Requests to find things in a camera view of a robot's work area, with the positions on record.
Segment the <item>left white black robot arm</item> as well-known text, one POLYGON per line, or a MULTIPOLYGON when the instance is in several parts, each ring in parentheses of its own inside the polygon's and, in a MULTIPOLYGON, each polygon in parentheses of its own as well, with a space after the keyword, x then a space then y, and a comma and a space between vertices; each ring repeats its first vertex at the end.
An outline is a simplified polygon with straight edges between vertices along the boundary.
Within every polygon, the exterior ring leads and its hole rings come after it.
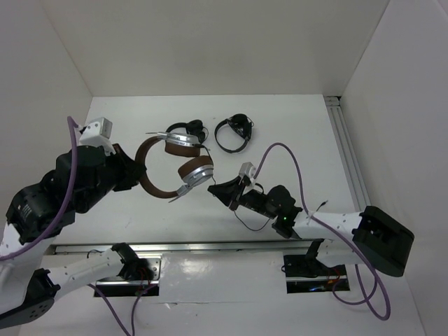
POLYGON ((107 155, 103 147, 79 146, 56 159, 55 169, 13 198, 6 212, 1 255, 25 246, 30 250, 1 262, 1 328, 21 326, 46 314, 57 300, 109 277, 149 283, 147 259, 130 245, 118 243, 70 265, 45 269, 41 261, 62 229, 87 213, 111 191, 129 190, 145 172, 118 144, 107 155))

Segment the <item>brown silver headphones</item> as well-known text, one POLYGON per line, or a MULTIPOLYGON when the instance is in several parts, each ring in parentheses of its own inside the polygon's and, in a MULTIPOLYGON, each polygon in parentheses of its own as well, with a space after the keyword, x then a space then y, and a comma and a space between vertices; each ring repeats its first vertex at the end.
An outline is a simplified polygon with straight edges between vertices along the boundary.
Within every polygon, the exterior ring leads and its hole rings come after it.
POLYGON ((154 136, 145 140, 137 149, 135 162, 145 167, 149 150, 158 142, 164 141, 164 151, 177 157, 190 158, 178 168, 178 175, 183 185, 175 191, 163 191, 156 187, 145 172, 139 178, 141 187, 151 196, 159 199, 170 199, 170 202, 181 198, 193 188, 214 177, 214 161, 209 153, 202 155, 201 150, 208 149, 200 143, 199 137, 191 134, 175 132, 151 132, 154 136))

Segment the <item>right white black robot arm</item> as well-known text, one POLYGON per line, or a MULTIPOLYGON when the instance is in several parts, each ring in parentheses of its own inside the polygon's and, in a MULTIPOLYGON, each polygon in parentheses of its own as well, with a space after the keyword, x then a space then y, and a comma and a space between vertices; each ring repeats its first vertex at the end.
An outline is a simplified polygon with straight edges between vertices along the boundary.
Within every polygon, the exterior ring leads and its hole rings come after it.
POLYGON ((376 206, 355 213, 306 212, 283 185, 268 193, 249 190, 249 180, 237 177, 211 185, 208 191, 229 210, 252 210, 273 221, 272 229, 285 239, 312 242, 305 265, 312 274, 329 267, 369 263, 390 277, 401 277, 414 234, 376 206))

